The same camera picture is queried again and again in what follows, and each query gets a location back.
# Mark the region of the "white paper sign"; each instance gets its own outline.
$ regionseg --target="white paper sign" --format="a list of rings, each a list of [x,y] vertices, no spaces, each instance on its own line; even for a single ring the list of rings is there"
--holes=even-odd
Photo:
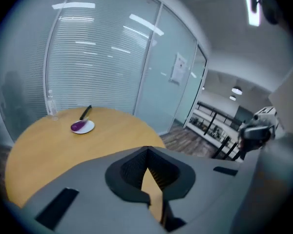
[[[186,72],[186,65],[187,60],[177,53],[176,62],[170,79],[180,84]]]

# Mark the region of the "glass door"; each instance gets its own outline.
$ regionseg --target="glass door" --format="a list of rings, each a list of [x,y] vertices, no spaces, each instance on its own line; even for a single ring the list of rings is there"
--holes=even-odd
[[[190,75],[196,43],[193,34],[163,6],[135,109],[135,116],[159,135],[167,133],[172,125]]]
[[[206,59],[198,47],[196,50],[196,56],[188,83],[184,95],[182,96],[178,111],[176,114],[176,120],[181,124],[184,124],[187,120],[189,112],[195,102],[196,95],[199,93],[199,88],[203,79],[205,70]]]

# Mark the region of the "purple object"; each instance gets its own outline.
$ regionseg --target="purple object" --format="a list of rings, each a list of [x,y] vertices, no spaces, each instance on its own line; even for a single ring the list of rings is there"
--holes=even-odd
[[[71,129],[72,131],[76,132],[76,131],[82,129],[83,126],[85,126],[85,124],[87,123],[87,121],[88,121],[88,118],[83,119],[83,120],[80,120],[80,121],[77,121],[76,123],[74,123],[74,124],[72,124],[72,125],[70,126],[70,129]]]

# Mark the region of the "white plate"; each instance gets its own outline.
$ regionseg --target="white plate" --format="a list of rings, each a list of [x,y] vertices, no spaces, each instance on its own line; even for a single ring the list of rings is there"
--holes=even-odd
[[[73,132],[81,135],[81,134],[85,134],[85,133],[90,132],[92,129],[94,129],[94,123],[93,123],[93,121],[88,120],[87,123],[81,129],[79,129],[78,131],[73,131]]]

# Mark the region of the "black knife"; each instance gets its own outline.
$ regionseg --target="black knife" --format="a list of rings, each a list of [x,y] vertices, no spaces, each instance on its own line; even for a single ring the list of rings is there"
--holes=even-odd
[[[88,111],[90,110],[90,108],[92,108],[91,105],[88,106],[86,108],[86,110],[83,112],[82,116],[80,116],[80,118],[79,118],[80,120],[83,120],[84,119],[84,117],[86,116],[86,114],[88,113]]]

